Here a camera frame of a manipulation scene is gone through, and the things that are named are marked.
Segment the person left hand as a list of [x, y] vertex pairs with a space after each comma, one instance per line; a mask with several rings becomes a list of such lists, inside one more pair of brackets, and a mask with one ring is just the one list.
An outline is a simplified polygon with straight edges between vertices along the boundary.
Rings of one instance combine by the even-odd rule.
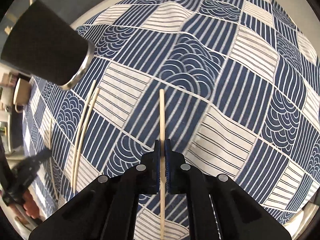
[[23, 194], [23, 199], [23, 208], [25, 209], [26, 214], [33, 219], [40, 218], [39, 207], [33, 199], [33, 196], [31, 195], [29, 190], [25, 191], [25, 193]]

